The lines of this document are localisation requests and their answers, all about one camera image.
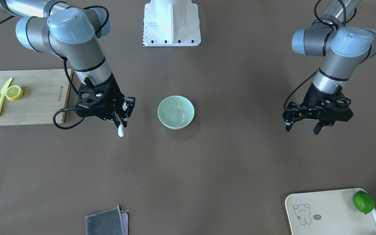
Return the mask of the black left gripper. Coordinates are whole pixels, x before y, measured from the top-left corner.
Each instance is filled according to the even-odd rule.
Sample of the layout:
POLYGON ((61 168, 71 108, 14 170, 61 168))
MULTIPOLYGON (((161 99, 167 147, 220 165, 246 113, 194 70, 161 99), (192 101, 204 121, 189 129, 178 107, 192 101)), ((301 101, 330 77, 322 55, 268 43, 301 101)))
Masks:
POLYGON ((333 94, 329 94, 311 84, 303 102, 290 102, 283 112, 286 131, 290 132, 293 123, 302 119, 319 120, 313 129, 315 135, 318 135, 324 126, 332 126, 336 121, 349 121, 353 117, 351 100, 343 95, 342 89, 341 85, 336 85, 333 94))

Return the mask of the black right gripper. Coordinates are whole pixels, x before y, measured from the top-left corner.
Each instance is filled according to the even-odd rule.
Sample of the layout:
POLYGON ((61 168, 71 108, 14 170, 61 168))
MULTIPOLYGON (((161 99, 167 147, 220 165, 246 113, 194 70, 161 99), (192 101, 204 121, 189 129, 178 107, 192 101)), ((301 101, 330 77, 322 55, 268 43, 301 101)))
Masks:
POLYGON ((86 76, 78 90, 78 103, 75 113, 83 117, 97 116, 100 119, 113 120, 117 128, 127 127, 136 99, 125 97, 112 74, 105 82, 94 85, 90 76, 86 76))

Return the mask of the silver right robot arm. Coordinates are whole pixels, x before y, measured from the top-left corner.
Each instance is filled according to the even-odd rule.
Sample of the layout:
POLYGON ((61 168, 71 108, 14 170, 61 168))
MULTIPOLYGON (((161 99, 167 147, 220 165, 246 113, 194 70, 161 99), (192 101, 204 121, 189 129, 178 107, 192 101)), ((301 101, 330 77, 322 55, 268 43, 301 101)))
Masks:
POLYGON ((103 6, 78 8, 61 0, 0 0, 0 12, 18 17, 15 33, 26 48, 51 53, 70 63, 81 85, 75 89, 74 111, 81 119, 96 116, 113 122, 119 135, 135 106, 122 94, 98 42, 109 33, 109 12, 103 6))

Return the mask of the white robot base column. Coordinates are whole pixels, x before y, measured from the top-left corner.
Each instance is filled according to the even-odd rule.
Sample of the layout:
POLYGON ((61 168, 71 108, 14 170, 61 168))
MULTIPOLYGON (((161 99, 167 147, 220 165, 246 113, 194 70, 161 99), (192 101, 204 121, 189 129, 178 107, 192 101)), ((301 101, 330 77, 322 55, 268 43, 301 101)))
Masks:
POLYGON ((191 0, 151 0, 144 6, 143 23, 143 46, 201 44, 198 5, 191 0))

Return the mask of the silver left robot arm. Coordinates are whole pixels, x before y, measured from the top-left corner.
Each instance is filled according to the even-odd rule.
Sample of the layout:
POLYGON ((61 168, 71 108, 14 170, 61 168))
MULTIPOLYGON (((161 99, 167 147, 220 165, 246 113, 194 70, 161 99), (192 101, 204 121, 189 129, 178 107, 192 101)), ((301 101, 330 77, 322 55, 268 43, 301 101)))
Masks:
POLYGON ((349 14, 356 14, 359 0, 333 0, 309 29, 295 32, 291 48, 300 55, 324 57, 318 70, 309 76, 312 83, 301 104, 284 103, 283 120, 289 132, 294 123, 317 119, 315 135, 336 121, 347 122, 353 112, 351 100, 342 91, 356 67, 376 55, 376 31, 347 26, 349 14))

